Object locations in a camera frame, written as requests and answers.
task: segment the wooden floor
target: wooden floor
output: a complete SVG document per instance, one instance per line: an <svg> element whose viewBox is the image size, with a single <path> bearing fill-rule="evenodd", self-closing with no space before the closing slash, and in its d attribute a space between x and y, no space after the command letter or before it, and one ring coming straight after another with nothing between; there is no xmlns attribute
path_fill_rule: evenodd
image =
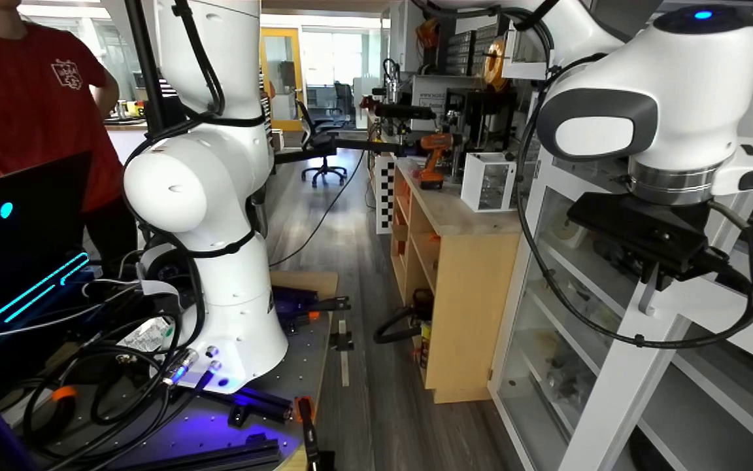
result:
<svg viewBox="0 0 753 471"><path fill-rule="evenodd" d="M353 170L358 151L344 151L338 163ZM264 206L271 261L306 240L340 191L335 174L327 189L301 182L301 166L277 166L268 182ZM279 268L338 272L340 292L353 300L344 314L356 339L351 388L341 388L340 356L328 354L319 416L321 446L338 452L340 471L517 471L490 403L434 406L407 350L399 343L372 339L399 300L387 238L373 233L366 173L362 163L317 238L279 265Z"/></svg>

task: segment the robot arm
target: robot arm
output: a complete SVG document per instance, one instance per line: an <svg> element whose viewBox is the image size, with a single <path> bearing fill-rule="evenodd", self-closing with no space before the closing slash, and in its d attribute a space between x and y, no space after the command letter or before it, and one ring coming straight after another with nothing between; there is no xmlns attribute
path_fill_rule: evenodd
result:
<svg viewBox="0 0 753 471"><path fill-rule="evenodd" d="M195 314L183 322L195 334L183 338L190 354L173 381L209 376L209 393L230 394L288 350L266 244L245 214L275 165L259 93L259 0L156 0L156 25L160 68L192 125L136 153L123 189L136 216L166 233L198 275Z"/></svg>
<svg viewBox="0 0 753 471"><path fill-rule="evenodd" d="M630 45L561 76L538 113L538 140L565 160L630 156L633 193L697 203L753 191L753 16L681 8Z"/></svg>

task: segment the chair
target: chair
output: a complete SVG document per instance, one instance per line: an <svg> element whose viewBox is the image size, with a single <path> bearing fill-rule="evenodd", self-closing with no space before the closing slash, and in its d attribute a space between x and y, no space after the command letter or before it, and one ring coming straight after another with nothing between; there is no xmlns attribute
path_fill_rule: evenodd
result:
<svg viewBox="0 0 753 471"><path fill-rule="evenodd" d="M335 80L331 89L335 89L335 106L344 127L356 127L353 85Z"/></svg>
<svg viewBox="0 0 753 471"><path fill-rule="evenodd" d="M340 178L340 182L344 182L347 181L347 166L327 163L327 156L335 153L335 139L340 135L338 125L335 122L323 122L323 121L311 121L311 114L307 114L304 102L297 102L297 113L301 113L301 122L304 122L304 139L301 139L304 153L321 156L319 166L304 166L301 170L301 181L306 181L307 173L317 173L313 174L313 189L317 189L319 178L327 185L327 174L331 173L331 174Z"/></svg>

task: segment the red shirt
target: red shirt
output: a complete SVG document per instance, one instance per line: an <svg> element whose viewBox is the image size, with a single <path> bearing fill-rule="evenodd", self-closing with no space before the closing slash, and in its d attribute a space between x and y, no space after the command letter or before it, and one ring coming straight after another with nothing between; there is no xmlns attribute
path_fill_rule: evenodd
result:
<svg viewBox="0 0 753 471"><path fill-rule="evenodd" d="M24 40L0 40L0 173L90 151L84 210L118 200L121 163L88 91L104 80L68 30L28 23Z"/></svg>

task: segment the laptop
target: laptop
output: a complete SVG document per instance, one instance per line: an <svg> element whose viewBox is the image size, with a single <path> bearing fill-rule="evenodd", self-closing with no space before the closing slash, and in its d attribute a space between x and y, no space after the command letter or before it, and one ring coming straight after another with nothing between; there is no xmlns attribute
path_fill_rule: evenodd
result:
<svg viewBox="0 0 753 471"><path fill-rule="evenodd" d="M84 195L90 153L0 178L0 331L42 320L88 268ZM60 331L0 338L0 381L26 373Z"/></svg>

